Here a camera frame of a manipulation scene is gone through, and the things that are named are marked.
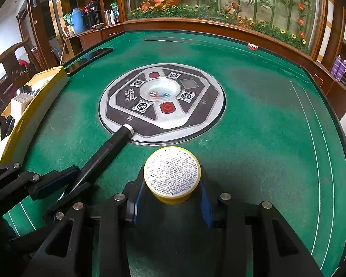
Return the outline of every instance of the thermos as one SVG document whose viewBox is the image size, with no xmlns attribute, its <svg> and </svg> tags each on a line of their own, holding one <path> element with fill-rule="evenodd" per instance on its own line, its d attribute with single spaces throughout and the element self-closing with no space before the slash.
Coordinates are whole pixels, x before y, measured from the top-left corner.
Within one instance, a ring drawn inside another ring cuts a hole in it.
<svg viewBox="0 0 346 277">
<path fill-rule="evenodd" d="M 110 18 L 110 10 L 105 10 L 104 11 L 104 17 L 105 17 L 105 25 L 110 26 L 111 25 L 111 18 Z"/>
<path fill-rule="evenodd" d="M 75 8 L 73 9 L 72 15 L 69 17 L 71 24 L 74 27 L 75 34 L 85 31 L 82 18 L 82 10 Z"/>
<path fill-rule="evenodd" d="M 89 21 L 89 28 L 96 25 L 95 12 L 93 10 L 86 13 L 87 20 Z"/>
<path fill-rule="evenodd" d="M 331 71 L 330 71 L 330 73 L 331 73 L 331 75 L 332 76 L 336 76 L 336 73 L 337 73 L 337 71 L 338 71 L 338 68 L 340 67 L 340 65 L 341 65 L 341 62 L 342 62 L 342 59 L 341 59 L 341 55 L 338 55 L 337 57 L 336 57 L 336 59 L 335 59 L 335 62 L 333 63 L 333 66 L 332 66 L 332 68 L 331 68 Z"/>
</svg>

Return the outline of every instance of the white box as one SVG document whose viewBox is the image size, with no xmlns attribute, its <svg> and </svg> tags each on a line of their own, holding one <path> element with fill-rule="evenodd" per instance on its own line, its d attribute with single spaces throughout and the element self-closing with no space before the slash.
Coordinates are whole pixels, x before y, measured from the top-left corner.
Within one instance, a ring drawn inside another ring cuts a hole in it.
<svg viewBox="0 0 346 277">
<path fill-rule="evenodd" d="M 20 119 L 22 113 L 26 110 L 32 99 L 33 96 L 26 93 L 21 93 L 17 97 L 11 99 L 11 116 L 16 120 Z"/>
</svg>

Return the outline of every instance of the metal screw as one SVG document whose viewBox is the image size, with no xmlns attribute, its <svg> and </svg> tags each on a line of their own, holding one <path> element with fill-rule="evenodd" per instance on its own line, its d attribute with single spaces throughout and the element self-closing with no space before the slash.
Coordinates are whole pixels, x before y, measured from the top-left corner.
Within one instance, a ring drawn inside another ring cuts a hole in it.
<svg viewBox="0 0 346 277">
<path fill-rule="evenodd" d="M 116 193 L 114 195 L 115 201 L 123 201 L 126 196 L 123 193 Z"/>
<path fill-rule="evenodd" d="M 262 203 L 262 206 L 263 206 L 263 208 L 265 208 L 265 209 L 271 209 L 272 208 L 272 203 L 270 203 L 269 201 L 264 201 L 263 203 Z"/>
<path fill-rule="evenodd" d="M 221 193 L 220 198 L 224 201 L 228 201 L 231 199 L 231 195 L 229 193 Z"/>
<path fill-rule="evenodd" d="M 74 203 L 73 205 L 73 209 L 76 210 L 76 211 L 79 211 L 83 208 L 83 203 L 82 202 L 77 202 L 77 203 Z"/>
<path fill-rule="evenodd" d="M 58 211 L 55 214 L 55 217 L 60 221 L 64 217 L 64 214 L 62 212 Z"/>
</svg>

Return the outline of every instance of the control button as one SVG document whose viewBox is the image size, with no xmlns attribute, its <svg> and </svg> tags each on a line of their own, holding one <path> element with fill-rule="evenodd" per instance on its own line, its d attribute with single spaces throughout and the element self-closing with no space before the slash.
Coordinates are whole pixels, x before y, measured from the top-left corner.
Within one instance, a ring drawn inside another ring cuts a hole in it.
<svg viewBox="0 0 346 277">
<path fill-rule="evenodd" d="M 160 104 L 160 109 L 162 113 L 174 113 L 176 111 L 176 107 L 172 102 L 164 102 Z"/>
<path fill-rule="evenodd" d="M 135 81 L 133 81 L 130 84 L 130 86 L 140 87 L 144 82 L 146 82 L 146 81 L 145 80 L 136 79 Z"/>
<path fill-rule="evenodd" d="M 177 99 L 186 101 L 187 103 L 191 103 L 194 96 L 196 96 L 196 94 L 189 93 L 189 92 L 183 90 L 180 93 L 180 95 L 177 97 Z"/>
<path fill-rule="evenodd" d="M 168 77 L 173 78 L 173 79 L 177 79 L 179 76 L 181 76 L 182 74 L 178 74 L 178 73 L 174 73 L 171 72 Z"/>
<path fill-rule="evenodd" d="M 140 113 L 145 113 L 145 111 L 149 108 L 150 105 L 152 105 L 152 103 L 140 100 L 132 109 Z"/>
<path fill-rule="evenodd" d="M 160 77 L 160 74 L 158 72 L 151 72 L 149 73 L 150 78 L 158 78 Z"/>
</svg>

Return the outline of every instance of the green felt table surface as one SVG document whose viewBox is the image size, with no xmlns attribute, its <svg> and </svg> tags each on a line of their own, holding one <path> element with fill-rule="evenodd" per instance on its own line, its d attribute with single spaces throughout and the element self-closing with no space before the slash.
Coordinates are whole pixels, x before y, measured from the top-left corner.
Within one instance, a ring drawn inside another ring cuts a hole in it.
<svg viewBox="0 0 346 277">
<path fill-rule="evenodd" d="M 324 275 L 334 272 L 346 241 L 346 159 L 331 115 L 300 67 L 238 42 L 190 33 L 130 32 L 102 47 L 114 51 L 70 77 L 43 119 L 27 170 L 42 175 L 82 167 L 111 136 L 98 103 L 114 79 L 147 64 L 187 64 L 216 78 L 226 106 L 211 129 L 176 146 L 191 151 L 233 198 L 271 201 Z M 97 180 L 92 202 L 122 191 L 159 148 L 127 144 Z M 5 218 L 20 235 L 42 227 L 41 215 L 59 195 L 27 197 Z M 132 276 L 213 276 L 219 233 L 205 227 L 196 200 L 154 205 L 140 227 L 127 231 Z M 93 272 L 97 276 L 96 266 Z"/>
</svg>

